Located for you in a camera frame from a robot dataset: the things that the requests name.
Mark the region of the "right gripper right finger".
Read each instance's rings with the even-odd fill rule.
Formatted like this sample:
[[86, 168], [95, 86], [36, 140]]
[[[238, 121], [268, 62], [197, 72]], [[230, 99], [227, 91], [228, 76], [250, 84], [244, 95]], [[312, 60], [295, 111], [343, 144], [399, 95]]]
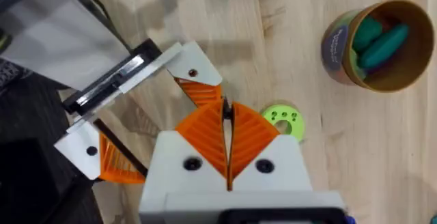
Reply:
[[300, 142], [305, 123], [289, 104], [258, 113], [233, 104], [228, 188], [234, 192], [312, 191]]

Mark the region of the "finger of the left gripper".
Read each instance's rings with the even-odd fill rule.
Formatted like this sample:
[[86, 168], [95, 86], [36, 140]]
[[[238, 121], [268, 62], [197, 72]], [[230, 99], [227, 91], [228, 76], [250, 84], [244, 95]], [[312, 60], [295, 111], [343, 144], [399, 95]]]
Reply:
[[147, 167], [100, 119], [79, 119], [55, 143], [55, 148], [90, 180], [145, 182]]
[[197, 107], [222, 98], [222, 76], [196, 42], [184, 44], [166, 69]]

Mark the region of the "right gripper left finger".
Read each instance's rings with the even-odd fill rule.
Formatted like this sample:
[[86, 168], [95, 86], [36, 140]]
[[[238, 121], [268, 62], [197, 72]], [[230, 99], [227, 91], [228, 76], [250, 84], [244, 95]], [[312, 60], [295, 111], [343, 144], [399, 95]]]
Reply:
[[158, 134], [139, 204], [141, 217], [162, 217], [168, 196], [227, 192], [223, 99], [205, 104]]

